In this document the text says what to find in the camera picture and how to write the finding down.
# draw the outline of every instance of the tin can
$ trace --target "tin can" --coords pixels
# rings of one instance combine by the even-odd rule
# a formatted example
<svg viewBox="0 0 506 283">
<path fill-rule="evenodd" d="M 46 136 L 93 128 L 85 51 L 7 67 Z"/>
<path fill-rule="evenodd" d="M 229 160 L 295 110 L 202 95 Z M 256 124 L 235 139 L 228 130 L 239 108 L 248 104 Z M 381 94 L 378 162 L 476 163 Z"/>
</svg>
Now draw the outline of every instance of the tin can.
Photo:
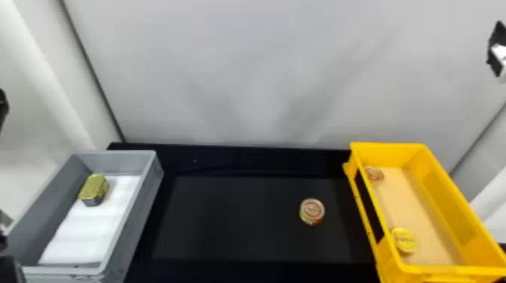
<svg viewBox="0 0 506 283">
<path fill-rule="evenodd" d="M 305 199 L 300 204 L 300 219 L 313 226 L 322 222 L 325 215 L 323 203 L 317 199 Z"/>
<path fill-rule="evenodd" d="M 413 254 L 416 251 L 415 236 L 408 229 L 394 228 L 392 229 L 392 237 L 395 247 L 403 254 Z"/>
<path fill-rule="evenodd" d="M 103 174 L 92 174 L 84 182 L 78 198 L 86 206 L 97 206 L 102 203 L 108 191 L 109 183 L 105 180 L 105 176 Z"/>
</svg>

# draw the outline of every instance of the gray plastic bin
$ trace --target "gray plastic bin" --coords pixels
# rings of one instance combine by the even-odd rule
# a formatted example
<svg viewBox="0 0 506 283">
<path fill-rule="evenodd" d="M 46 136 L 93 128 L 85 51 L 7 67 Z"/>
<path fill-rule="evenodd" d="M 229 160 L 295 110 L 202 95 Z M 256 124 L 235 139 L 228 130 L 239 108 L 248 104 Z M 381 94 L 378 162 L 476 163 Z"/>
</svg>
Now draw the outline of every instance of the gray plastic bin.
<svg viewBox="0 0 506 283">
<path fill-rule="evenodd" d="M 141 177 L 105 259 L 81 266 L 38 266 L 42 252 L 76 201 L 81 185 L 92 173 Z M 2 254 L 14 255 L 23 266 L 28 282 L 121 282 L 162 177 L 163 170 L 154 151 L 74 154 L 6 231 L 9 247 Z"/>
</svg>

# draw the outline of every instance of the food can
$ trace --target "food can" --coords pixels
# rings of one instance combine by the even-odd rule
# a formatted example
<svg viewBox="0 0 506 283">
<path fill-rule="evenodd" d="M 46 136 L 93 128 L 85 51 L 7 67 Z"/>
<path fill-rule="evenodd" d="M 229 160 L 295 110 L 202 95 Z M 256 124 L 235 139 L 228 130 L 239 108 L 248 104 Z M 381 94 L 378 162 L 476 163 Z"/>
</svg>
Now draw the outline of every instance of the food can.
<svg viewBox="0 0 506 283">
<path fill-rule="evenodd" d="M 300 204 L 300 219 L 313 226 L 320 222 L 325 215 L 323 203 L 317 199 L 305 199 Z"/>
</svg>

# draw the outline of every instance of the white foam padding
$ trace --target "white foam padding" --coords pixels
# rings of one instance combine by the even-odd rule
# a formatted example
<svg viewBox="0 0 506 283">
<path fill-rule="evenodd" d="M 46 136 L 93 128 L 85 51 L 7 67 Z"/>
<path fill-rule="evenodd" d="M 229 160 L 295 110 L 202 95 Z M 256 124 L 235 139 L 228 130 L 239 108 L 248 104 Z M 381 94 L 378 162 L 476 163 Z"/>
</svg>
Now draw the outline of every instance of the white foam padding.
<svg viewBox="0 0 506 283">
<path fill-rule="evenodd" d="M 139 176 L 105 176 L 109 192 L 98 206 L 77 199 L 45 248 L 39 264 L 99 263 L 132 201 Z"/>
</svg>

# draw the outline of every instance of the white backdrop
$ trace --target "white backdrop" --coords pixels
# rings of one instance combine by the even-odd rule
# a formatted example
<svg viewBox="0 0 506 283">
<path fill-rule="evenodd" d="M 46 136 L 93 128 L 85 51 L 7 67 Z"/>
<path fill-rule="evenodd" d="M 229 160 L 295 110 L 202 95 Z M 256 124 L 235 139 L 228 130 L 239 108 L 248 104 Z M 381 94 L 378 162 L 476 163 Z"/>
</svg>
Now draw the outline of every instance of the white backdrop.
<svg viewBox="0 0 506 283">
<path fill-rule="evenodd" d="M 504 0 L 66 0 L 130 142 L 424 142 L 447 169 L 504 103 Z"/>
</svg>

